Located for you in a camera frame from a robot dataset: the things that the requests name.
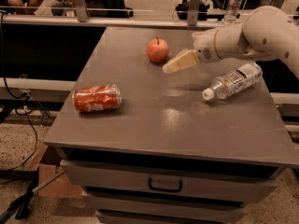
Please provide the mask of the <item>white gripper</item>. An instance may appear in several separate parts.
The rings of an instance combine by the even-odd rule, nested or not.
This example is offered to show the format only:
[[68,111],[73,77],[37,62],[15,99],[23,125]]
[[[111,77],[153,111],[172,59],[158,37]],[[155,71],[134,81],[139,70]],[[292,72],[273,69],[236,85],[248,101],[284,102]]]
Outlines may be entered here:
[[199,59],[205,63],[216,62],[219,59],[215,49],[216,33],[216,29],[194,32],[192,34],[193,49],[183,49],[180,51],[163,66],[163,71],[166,74],[176,73],[197,65]]

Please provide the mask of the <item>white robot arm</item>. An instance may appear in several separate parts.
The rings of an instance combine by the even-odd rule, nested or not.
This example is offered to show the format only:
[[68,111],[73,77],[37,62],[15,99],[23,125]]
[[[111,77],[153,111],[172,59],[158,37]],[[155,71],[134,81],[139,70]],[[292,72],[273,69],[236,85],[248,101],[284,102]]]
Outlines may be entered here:
[[279,8],[258,7],[241,23],[192,34],[193,48],[184,49],[163,66],[167,74],[200,62],[236,58],[248,61],[279,59],[299,77],[299,30]]

